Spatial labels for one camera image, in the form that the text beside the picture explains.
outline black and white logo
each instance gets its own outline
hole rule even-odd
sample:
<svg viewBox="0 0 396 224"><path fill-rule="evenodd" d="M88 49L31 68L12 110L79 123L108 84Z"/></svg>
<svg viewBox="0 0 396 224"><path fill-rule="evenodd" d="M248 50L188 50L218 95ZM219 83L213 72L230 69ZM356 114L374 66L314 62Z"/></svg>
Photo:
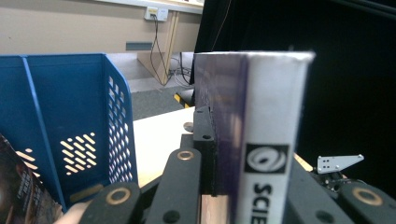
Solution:
<svg viewBox="0 0 396 224"><path fill-rule="evenodd" d="M288 161L288 146L247 144L245 172L283 174Z"/></svg>

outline metal bracket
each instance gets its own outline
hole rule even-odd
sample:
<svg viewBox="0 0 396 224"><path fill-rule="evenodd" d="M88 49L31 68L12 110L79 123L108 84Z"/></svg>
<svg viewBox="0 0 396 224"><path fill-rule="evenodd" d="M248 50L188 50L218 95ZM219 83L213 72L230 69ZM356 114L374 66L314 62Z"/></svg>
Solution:
<svg viewBox="0 0 396 224"><path fill-rule="evenodd" d="M318 157L318 174L340 172L345 168L364 160L359 154L356 156Z"/></svg>

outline wall outlet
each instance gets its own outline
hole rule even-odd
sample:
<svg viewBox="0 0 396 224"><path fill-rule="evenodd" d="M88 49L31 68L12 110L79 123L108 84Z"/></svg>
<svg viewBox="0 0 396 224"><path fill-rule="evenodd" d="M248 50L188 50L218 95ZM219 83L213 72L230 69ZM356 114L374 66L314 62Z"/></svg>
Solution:
<svg viewBox="0 0 396 224"><path fill-rule="evenodd" d="M169 10L165 8L147 7L145 13L145 19L148 21L154 21L154 15L157 17L157 21L167 21Z"/></svg>

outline floor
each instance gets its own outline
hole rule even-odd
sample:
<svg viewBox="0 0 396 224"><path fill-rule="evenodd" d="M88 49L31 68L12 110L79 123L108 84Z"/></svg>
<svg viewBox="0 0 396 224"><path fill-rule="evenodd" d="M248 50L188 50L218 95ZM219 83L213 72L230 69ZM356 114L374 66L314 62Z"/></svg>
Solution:
<svg viewBox="0 0 396 224"><path fill-rule="evenodd" d="M128 81L131 92L138 91L152 91L163 88L171 88L187 83L181 78L179 74L172 76L169 82L163 86L158 82L151 73L137 60L136 53L113 53L107 54L107 57L116 65ZM183 52L183 67L191 68L192 53ZM177 70L179 67L179 55L174 54L171 61L171 71Z"/></svg>

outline power cord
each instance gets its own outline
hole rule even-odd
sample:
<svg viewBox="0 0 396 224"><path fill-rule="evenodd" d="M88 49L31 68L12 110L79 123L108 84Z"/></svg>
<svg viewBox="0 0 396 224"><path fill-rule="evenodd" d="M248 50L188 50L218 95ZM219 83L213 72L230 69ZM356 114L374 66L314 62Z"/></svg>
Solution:
<svg viewBox="0 0 396 224"><path fill-rule="evenodd" d="M158 51L159 51L159 53L160 53L161 60L163 61L163 68L164 68L164 70L165 70L165 74L166 74L166 78L167 78L165 84L162 84L162 83L161 83L161 84L162 84L163 86L165 86L165 85L168 83L168 81L169 81L170 78L169 78L168 72L166 71L165 61L163 60L163 54L162 54L162 52L161 52L160 45L158 44L158 19L157 19L157 16L156 16L156 15L153 15L153 14L151 14L151 17L154 18L154 23L155 23L155 38L154 38L154 43L152 44L152 47L151 47L151 53L150 53L150 55L149 55L149 59L150 59L150 61L151 61L152 69L154 69L154 72L155 72L155 74L156 74L158 80L159 80L160 83L161 83L160 76L158 75L157 70L156 70L155 67L154 67L154 63L152 62L152 52L153 52L153 50L154 50L155 45L157 44L157 48L158 48Z"/></svg>

